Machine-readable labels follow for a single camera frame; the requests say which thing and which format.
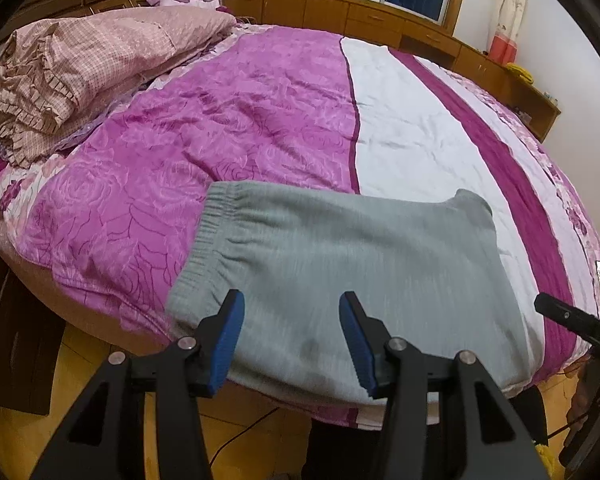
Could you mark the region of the grey knit pants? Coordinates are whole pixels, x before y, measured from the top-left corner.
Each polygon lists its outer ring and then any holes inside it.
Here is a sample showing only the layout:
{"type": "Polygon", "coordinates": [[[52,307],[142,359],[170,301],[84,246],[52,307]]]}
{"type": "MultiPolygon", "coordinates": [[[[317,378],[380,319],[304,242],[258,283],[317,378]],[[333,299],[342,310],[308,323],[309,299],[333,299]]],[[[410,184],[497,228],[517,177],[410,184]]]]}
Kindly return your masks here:
{"type": "Polygon", "coordinates": [[[345,292],[423,352],[475,352],[506,392],[541,359],[521,239],[467,190],[419,203],[216,182],[166,310],[194,326],[233,288],[246,317],[230,376],[279,399],[366,402],[338,318],[345,292]]]}

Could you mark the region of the purple white floral bedspread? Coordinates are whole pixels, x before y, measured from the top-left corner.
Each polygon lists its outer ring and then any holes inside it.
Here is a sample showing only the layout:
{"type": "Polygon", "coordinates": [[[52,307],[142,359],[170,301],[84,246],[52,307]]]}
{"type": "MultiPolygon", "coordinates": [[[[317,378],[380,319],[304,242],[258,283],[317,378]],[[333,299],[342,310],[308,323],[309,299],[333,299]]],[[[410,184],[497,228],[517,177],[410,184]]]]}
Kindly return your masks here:
{"type": "Polygon", "coordinates": [[[168,293],[210,185],[253,180],[434,202],[458,188],[557,246],[570,278],[600,237],[567,176],[504,104],[418,56],[331,32],[238,26],[119,96],[29,167],[0,156],[0,251],[96,337],[176,332],[168,293]]]}

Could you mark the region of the yellow object on cabinet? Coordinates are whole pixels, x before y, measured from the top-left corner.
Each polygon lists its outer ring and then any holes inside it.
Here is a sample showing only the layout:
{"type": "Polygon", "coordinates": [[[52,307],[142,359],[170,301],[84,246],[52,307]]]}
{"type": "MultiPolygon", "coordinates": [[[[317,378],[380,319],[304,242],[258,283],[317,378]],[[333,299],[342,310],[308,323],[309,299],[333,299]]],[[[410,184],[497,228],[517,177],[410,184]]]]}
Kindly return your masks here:
{"type": "Polygon", "coordinates": [[[505,68],[510,73],[510,76],[512,76],[513,78],[517,78],[518,80],[523,81],[529,86],[532,86],[532,84],[534,84],[533,76],[525,68],[515,63],[507,63],[505,65],[505,68]]]}

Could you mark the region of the right side floral curtain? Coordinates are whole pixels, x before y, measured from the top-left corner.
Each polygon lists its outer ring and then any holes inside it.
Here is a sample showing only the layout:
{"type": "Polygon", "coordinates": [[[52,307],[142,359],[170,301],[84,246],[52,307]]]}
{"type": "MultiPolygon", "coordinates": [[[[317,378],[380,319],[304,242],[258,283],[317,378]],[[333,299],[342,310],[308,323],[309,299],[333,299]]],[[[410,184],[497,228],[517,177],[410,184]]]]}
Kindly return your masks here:
{"type": "Polygon", "coordinates": [[[513,63],[527,0],[495,0],[489,28],[488,57],[498,64],[513,63]]]}

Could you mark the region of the pink folded quilt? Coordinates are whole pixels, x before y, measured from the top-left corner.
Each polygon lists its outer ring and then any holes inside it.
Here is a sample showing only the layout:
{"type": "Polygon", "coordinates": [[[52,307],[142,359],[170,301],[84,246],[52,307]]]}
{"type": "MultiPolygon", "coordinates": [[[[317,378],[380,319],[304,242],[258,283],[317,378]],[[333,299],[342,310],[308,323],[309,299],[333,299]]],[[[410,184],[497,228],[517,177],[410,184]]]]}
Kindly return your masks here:
{"type": "Polygon", "coordinates": [[[32,162],[119,96],[193,58],[235,26],[196,6],[139,6],[46,18],[15,30],[0,55],[0,156],[32,162]]]}

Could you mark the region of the wooden cabinet along wall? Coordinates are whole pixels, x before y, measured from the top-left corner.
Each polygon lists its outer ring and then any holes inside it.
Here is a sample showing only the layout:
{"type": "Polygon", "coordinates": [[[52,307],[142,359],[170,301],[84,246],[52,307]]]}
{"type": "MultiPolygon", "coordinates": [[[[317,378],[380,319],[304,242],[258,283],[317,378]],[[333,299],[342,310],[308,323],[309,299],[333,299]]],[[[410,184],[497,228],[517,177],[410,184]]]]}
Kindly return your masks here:
{"type": "Polygon", "coordinates": [[[452,70],[478,84],[518,115],[543,142],[560,109],[505,66],[452,37],[435,24],[366,0],[223,0],[240,18],[333,32],[395,48],[452,70]]]}

